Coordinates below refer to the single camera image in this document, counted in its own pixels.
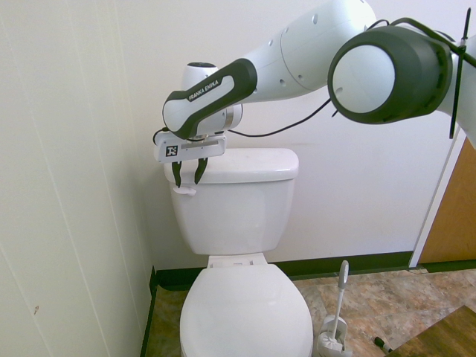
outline toilet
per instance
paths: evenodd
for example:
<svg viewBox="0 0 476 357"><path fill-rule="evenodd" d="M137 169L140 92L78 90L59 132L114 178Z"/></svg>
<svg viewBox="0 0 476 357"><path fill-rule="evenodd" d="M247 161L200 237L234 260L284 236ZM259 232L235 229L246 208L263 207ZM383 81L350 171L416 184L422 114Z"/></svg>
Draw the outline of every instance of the toilet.
<svg viewBox="0 0 476 357"><path fill-rule="evenodd" d="M291 208L298 157L289 149L227 149L164 170L182 236L209 256L180 318L182 357L309 357L312 321L302 295L264 251L276 248Z"/></svg>

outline door frame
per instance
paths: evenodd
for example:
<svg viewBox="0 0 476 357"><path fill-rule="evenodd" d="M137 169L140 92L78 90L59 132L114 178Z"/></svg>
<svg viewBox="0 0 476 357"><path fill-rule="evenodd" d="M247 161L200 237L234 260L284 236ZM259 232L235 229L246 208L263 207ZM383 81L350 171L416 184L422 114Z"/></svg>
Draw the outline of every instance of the door frame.
<svg viewBox="0 0 476 357"><path fill-rule="evenodd" d="M465 132L458 126L455 130L453 141L451 143L448 156L446 157L446 162L443 165L443 171L441 172L440 180L438 181L433 198L431 199L430 207L428 208L425 219L423 220L423 225L420 229L419 236L415 244L414 253L410 259L411 268L417 266L422 255L426 240L430 234L431 226L433 225L434 219L437 216L438 208L440 208L441 201L445 194L446 188L448 187L451 174L453 173L454 167L456 166L465 139Z"/></svg>

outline toilet brush handle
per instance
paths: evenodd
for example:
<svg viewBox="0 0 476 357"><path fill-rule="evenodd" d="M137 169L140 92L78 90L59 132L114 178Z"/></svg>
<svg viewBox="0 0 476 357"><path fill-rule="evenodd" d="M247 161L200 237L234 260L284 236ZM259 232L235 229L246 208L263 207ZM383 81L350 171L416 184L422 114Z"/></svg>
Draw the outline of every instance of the toilet brush handle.
<svg viewBox="0 0 476 357"><path fill-rule="evenodd" d="M349 262L346 260L342 261L341 270L339 271L339 297L337 299L337 309L335 311L335 319L334 319L334 329L332 330L332 338L335 339L335 335L337 334L337 323L339 321L339 315L341 314L341 305L342 299L344 297L344 290L345 286L347 285L347 278L349 277Z"/></svg>
<svg viewBox="0 0 476 357"><path fill-rule="evenodd" d="M335 310L334 328L332 329L332 338L335 339L337 334L337 323L339 322L339 315L341 314L342 299L344 298L344 290L339 289L339 297L337 299L337 309Z"/></svg>

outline toilet tank lid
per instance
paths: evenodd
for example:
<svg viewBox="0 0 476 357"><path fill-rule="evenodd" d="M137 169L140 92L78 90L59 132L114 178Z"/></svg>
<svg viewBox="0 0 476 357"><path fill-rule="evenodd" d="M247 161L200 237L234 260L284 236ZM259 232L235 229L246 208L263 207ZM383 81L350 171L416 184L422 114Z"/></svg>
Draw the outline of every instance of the toilet tank lid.
<svg viewBox="0 0 476 357"><path fill-rule="evenodd" d="M182 184L193 184L197 160L183 161ZM227 149L221 156L208 159L200 184L236 184L282 181L298 175L298 156L290 149ZM164 165L165 176L175 182L172 164Z"/></svg>

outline toilet lid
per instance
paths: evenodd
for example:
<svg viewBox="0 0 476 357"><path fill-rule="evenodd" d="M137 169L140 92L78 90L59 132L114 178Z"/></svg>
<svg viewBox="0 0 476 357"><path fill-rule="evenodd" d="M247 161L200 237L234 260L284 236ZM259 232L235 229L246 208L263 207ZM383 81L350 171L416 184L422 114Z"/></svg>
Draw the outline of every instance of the toilet lid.
<svg viewBox="0 0 476 357"><path fill-rule="evenodd" d="M309 309L275 265L202 270L180 319L186 357L308 357Z"/></svg>

